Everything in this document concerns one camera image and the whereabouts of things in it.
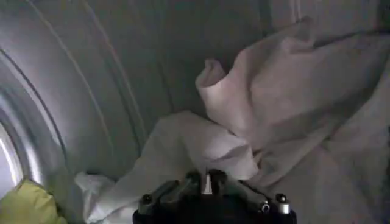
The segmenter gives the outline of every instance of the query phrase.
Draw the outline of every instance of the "yellow cloth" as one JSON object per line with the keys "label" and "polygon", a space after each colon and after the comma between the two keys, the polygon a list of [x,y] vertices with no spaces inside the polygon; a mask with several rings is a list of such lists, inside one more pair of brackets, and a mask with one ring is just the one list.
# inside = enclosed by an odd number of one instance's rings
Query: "yellow cloth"
{"label": "yellow cloth", "polygon": [[0,223],[66,224],[57,214],[53,196],[39,185],[23,180],[0,200]]}

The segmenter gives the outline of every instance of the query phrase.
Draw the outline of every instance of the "metal bolt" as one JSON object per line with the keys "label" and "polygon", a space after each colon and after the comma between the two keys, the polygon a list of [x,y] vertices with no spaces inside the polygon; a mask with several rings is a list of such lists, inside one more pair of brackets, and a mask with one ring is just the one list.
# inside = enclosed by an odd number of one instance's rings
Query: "metal bolt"
{"label": "metal bolt", "polygon": [[287,197],[284,194],[277,194],[276,195],[276,200],[279,203],[286,203],[287,202]]}
{"label": "metal bolt", "polygon": [[263,202],[263,203],[260,205],[260,210],[261,210],[262,213],[264,213],[264,214],[267,214],[267,213],[269,212],[269,210],[271,210],[271,207],[269,206],[268,201],[265,201],[265,202]]}
{"label": "metal bolt", "polygon": [[144,194],[142,196],[142,200],[141,201],[142,201],[142,204],[149,205],[149,204],[152,203],[153,198],[152,198],[152,196],[150,194]]}

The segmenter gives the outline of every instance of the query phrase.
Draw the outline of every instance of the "laundry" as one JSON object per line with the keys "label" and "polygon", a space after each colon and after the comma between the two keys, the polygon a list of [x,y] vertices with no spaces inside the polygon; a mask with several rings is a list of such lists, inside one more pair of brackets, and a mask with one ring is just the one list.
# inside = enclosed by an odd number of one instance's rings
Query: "laundry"
{"label": "laundry", "polygon": [[390,37],[319,43],[313,30],[304,20],[260,40],[228,73],[206,60],[196,86],[212,121],[162,118],[117,183],[78,174],[85,221],[131,223],[143,194],[212,167],[289,195],[298,223],[382,223]]}

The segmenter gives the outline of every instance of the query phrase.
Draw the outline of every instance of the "white cloth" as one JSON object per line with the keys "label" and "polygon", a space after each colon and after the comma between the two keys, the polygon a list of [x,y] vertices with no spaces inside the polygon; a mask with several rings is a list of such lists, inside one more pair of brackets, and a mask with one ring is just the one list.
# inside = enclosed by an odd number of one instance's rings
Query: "white cloth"
{"label": "white cloth", "polygon": [[[311,31],[304,21],[255,43],[228,74],[207,60],[196,85],[209,118],[234,135],[191,113],[162,119],[134,169],[85,202],[87,223],[130,223],[142,194],[205,167],[286,194],[299,223],[380,223],[390,38],[320,46]],[[95,198],[90,178],[76,182]]]}
{"label": "white cloth", "polygon": [[238,180],[258,173],[252,148],[243,139],[190,112],[168,116],[155,126],[134,168],[115,185],[84,173],[76,176],[84,192],[84,219],[131,223],[143,194],[168,180],[181,180],[189,171],[212,168]]}

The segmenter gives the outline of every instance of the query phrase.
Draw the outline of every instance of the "screw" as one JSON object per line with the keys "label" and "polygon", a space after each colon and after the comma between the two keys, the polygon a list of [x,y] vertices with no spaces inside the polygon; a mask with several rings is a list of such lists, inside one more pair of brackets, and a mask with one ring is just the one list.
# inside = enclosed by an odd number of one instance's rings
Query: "screw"
{"label": "screw", "polygon": [[141,201],[142,201],[142,204],[144,204],[144,205],[149,205],[149,204],[152,203],[153,198],[152,198],[152,196],[151,196],[150,194],[144,194],[144,195],[142,196]]}
{"label": "screw", "polygon": [[286,203],[287,202],[287,197],[284,194],[277,194],[276,195],[276,200],[279,203]]}

